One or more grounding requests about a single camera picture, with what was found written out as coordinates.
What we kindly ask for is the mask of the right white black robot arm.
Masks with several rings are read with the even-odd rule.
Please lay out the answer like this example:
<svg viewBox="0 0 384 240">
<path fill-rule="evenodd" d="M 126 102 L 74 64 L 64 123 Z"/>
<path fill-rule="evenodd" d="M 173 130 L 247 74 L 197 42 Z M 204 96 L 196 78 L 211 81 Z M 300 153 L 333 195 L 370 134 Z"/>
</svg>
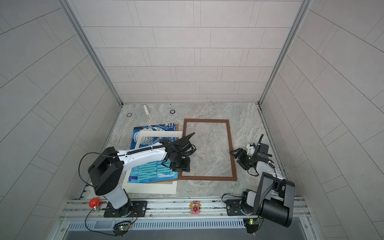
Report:
<svg viewBox="0 0 384 240">
<path fill-rule="evenodd" d="M 257 143 L 230 152 L 243 170 L 253 168 L 260 181 L 256 191 L 245 190 L 238 200 L 225 200 L 227 214 L 256 216 L 258 221 L 266 219 L 287 228 L 293 220 L 295 184 L 277 173 L 268 150 L 268 145 Z"/>
</svg>

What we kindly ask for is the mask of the brown wooden picture frame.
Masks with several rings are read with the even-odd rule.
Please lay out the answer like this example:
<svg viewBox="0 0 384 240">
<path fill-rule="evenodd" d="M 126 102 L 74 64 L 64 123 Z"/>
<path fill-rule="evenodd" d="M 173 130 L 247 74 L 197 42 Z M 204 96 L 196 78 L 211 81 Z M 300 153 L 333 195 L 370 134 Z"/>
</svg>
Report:
<svg viewBox="0 0 384 240">
<path fill-rule="evenodd" d="M 223 119 L 184 119 L 183 136 L 195 133 L 196 147 L 191 158 L 191 171 L 180 173 L 179 180 L 237 181 L 230 121 Z"/>
</svg>

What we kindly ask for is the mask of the blue poster photo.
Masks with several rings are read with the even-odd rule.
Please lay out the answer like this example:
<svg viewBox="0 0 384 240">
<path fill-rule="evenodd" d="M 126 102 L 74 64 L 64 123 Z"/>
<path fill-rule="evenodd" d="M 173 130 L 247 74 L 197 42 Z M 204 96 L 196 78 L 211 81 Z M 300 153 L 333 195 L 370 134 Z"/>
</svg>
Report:
<svg viewBox="0 0 384 240">
<path fill-rule="evenodd" d="M 142 127 L 134 127 L 133 131 L 133 137 L 132 137 L 132 142 L 131 142 L 131 149 L 135 149 L 135 145 L 138 140 L 138 133 L 143 132 L 143 131 L 155 131 L 153 129 L 153 126 L 142 126 Z M 155 137 L 147 137 L 142 140 L 140 147 L 147 147 L 150 145 L 154 145 L 155 143 Z M 157 170 L 157 165 L 158 162 L 151 162 L 147 164 L 140 165 L 138 167 L 135 167 L 131 170 L 131 173 L 129 175 L 129 183 L 136 183 L 136 184 L 148 184 L 148 183 L 155 183 L 153 180 L 156 177 L 156 170 Z"/>
</svg>

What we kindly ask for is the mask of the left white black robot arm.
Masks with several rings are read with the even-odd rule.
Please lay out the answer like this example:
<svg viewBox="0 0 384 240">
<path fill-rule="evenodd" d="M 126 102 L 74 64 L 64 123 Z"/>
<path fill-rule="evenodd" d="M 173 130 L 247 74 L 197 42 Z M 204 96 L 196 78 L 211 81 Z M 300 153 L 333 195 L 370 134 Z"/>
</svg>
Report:
<svg viewBox="0 0 384 240">
<path fill-rule="evenodd" d="M 105 149 L 88 168 L 95 194 L 105 197 L 113 209 L 119 210 L 130 204 L 127 193 L 119 184 L 122 173 L 151 162 L 159 162 L 172 172 L 188 173 L 190 156 L 196 151 L 190 142 L 191 137 L 188 135 L 173 142 L 165 139 L 128 151 L 118 151 L 114 147 Z"/>
</svg>

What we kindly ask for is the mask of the cream white mat board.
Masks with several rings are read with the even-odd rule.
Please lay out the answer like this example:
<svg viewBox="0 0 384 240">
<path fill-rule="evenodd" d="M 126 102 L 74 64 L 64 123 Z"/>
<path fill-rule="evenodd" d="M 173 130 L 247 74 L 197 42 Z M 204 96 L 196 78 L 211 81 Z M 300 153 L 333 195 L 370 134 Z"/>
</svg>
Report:
<svg viewBox="0 0 384 240">
<path fill-rule="evenodd" d="M 182 131 L 143 131 L 138 133 L 138 140 L 135 145 L 135 149 L 140 147 L 140 144 L 143 139 L 147 137 L 172 137 L 172 138 L 181 138 L 183 136 Z M 136 184 L 129 183 L 129 175 L 131 170 L 126 171 L 126 176 L 124 178 L 122 187 L 129 194 L 164 194 L 164 195 L 174 195 L 177 191 L 177 181 L 171 182 L 158 182 L 158 183 L 149 183 L 149 184 Z"/>
</svg>

